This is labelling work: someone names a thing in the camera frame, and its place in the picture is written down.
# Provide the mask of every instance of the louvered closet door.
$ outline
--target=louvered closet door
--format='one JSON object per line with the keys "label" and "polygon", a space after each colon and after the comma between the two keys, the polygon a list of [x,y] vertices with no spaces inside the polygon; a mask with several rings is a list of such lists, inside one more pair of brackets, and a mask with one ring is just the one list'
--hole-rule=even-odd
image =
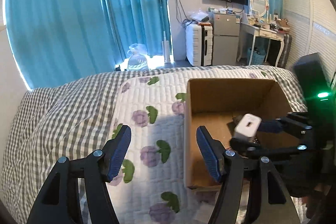
{"label": "louvered closet door", "polygon": [[313,26],[308,53],[319,52],[329,80],[336,69],[336,11],[330,0],[313,0]]}
{"label": "louvered closet door", "polygon": [[283,0],[283,17],[288,19],[293,37],[286,68],[305,55],[310,18],[310,0]]}

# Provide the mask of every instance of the white quilted blanket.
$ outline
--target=white quilted blanket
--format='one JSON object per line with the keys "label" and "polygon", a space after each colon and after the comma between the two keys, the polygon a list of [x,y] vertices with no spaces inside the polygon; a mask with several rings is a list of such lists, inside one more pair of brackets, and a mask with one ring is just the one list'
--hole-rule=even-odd
{"label": "white quilted blanket", "polygon": [[112,119],[114,128],[108,137],[112,138],[122,124],[132,130],[122,169],[108,184],[120,223],[194,221],[199,204],[183,182],[182,98],[191,78],[272,77],[261,70],[210,69],[127,80],[119,90]]}

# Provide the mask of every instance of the green light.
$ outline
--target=green light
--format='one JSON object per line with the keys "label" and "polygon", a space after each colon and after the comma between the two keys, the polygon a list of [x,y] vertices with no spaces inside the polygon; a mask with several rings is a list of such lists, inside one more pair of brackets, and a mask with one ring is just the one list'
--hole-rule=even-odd
{"label": "green light", "polygon": [[327,97],[328,95],[329,95],[328,92],[321,92],[321,93],[319,93],[319,94],[317,95],[317,97],[319,97],[319,98],[324,98],[324,97]]}

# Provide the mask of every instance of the drawer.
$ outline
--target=drawer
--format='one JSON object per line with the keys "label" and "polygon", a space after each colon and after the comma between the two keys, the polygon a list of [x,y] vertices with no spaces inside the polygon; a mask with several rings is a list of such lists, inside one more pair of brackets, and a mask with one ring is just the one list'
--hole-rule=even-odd
{"label": "drawer", "polygon": [[283,40],[283,35],[282,34],[272,33],[272,32],[268,32],[268,31],[264,31],[264,30],[259,31],[259,36],[267,37],[267,38],[275,39],[275,40]]}

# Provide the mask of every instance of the gray refrigerator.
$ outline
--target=gray refrigerator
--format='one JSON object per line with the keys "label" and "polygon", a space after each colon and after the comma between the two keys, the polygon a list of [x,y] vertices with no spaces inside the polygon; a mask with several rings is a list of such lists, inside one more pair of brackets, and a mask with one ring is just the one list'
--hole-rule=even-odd
{"label": "gray refrigerator", "polygon": [[240,16],[213,13],[212,65],[236,65]]}

